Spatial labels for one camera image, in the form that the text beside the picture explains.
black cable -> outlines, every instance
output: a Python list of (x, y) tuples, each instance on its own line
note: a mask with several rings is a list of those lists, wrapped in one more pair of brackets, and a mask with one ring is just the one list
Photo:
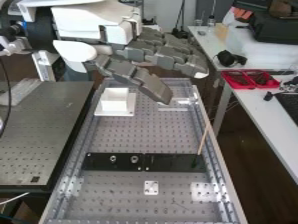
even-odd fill
[(184, 13), (185, 13), (185, 0), (183, 2), (183, 24), (181, 24), (181, 30), (184, 30)]
[(3, 127), (0, 129), (0, 138), (2, 138), (3, 137), (3, 133), (4, 133), (4, 130), (6, 130), (6, 127), (7, 127), (10, 115), (11, 115), (11, 109), (12, 109), (12, 90), (11, 90), (11, 82), (10, 82), (10, 79), (8, 79), (7, 70), (6, 70), (6, 67), (4, 67), (4, 64), (3, 64), (2, 58), (0, 58), (0, 64), (2, 64), (2, 67), (3, 67), (3, 73), (4, 73), (4, 78), (6, 78), (6, 81), (7, 81), (7, 88), (8, 88), (8, 109), (7, 109), (6, 119), (3, 120)]
[(176, 29), (179, 27), (179, 22), (180, 22), (180, 17), (181, 17), (181, 13), (183, 13), (183, 8), (184, 8), (184, 1), (183, 1), (183, 4), (181, 4), (180, 14), (179, 14), (179, 18), (177, 18), (177, 21), (176, 21), (176, 26), (175, 26)]

wall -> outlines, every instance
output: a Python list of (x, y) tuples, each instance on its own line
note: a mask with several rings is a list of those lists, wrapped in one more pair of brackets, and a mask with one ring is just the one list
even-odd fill
[[(183, 0), (144, 0), (145, 18), (157, 17), (157, 23), (165, 32), (175, 28)], [(196, 0), (185, 1), (185, 30), (195, 24)]]
[[(235, 0), (217, 0), (216, 19), (223, 21)], [(175, 28), (183, 0), (144, 0), (145, 2), (145, 18), (157, 17), (157, 23), (165, 32), (171, 32)], [(196, 8), (196, 0), (185, 1), (185, 30), (188, 26), (195, 25), (196, 11), (201, 18), (205, 11), (205, 20), (212, 13), (213, 0), (199, 0)]]
[[(216, 3), (215, 16), (216, 16), (217, 22), (221, 22), (232, 7), (235, 0), (216, 0), (216, 1), (217, 3)], [(199, 0), (197, 15), (199, 15), (199, 18), (201, 18), (203, 12), (205, 11), (205, 16), (204, 16), (205, 22), (212, 13), (212, 7), (213, 7), (213, 0)]]

computer monitor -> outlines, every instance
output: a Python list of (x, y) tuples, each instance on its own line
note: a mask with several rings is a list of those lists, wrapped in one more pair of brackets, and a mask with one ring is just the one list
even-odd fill
[(251, 11), (268, 11), (273, 0), (235, 0), (235, 6)]

black device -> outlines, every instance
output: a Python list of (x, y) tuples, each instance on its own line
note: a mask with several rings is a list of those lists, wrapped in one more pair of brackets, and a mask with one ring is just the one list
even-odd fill
[(272, 4), (272, 0), (236, 0), (235, 7), (256, 11), (268, 11), (268, 8)]
[(221, 64), (225, 67), (232, 67), (237, 63), (240, 63), (241, 65), (245, 65), (247, 62), (248, 62), (248, 58), (247, 57), (240, 56), (237, 54), (232, 54), (228, 50), (221, 51), (217, 54), (217, 58), (219, 58), (219, 61), (221, 62)]
[(297, 0), (289, 0), (290, 13), (269, 12), (273, 0), (236, 0), (237, 8), (255, 12), (249, 28), (257, 41), (267, 43), (298, 44)]
[(257, 41), (298, 44), (298, 19), (282, 19), (268, 12), (256, 12), (249, 27)]
[(279, 93), (275, 96), (298, 126), (298, 94)]

metal table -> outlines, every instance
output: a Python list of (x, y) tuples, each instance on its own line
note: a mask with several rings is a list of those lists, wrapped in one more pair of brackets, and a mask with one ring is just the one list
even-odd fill
[[(135, 117), (95, 117), (106, 87), (122, 86), (106, 79), (40, 223), (248, 223), (213, 131), (203, 151), (205, 172), (84, 169), (92, 153), (197, 153), (209, 122), (197, 88), (189, 79), (164, 82), (175, 92), (169, 106), (131, 86), (130, 91), (137, 92)], [(159, 195), (144, 194), (148, 180), (159, 181)]]
[(76, 139), (94, 82), (44, 82), (12, 107), (0, 139), (0, 191), (51, 190)]

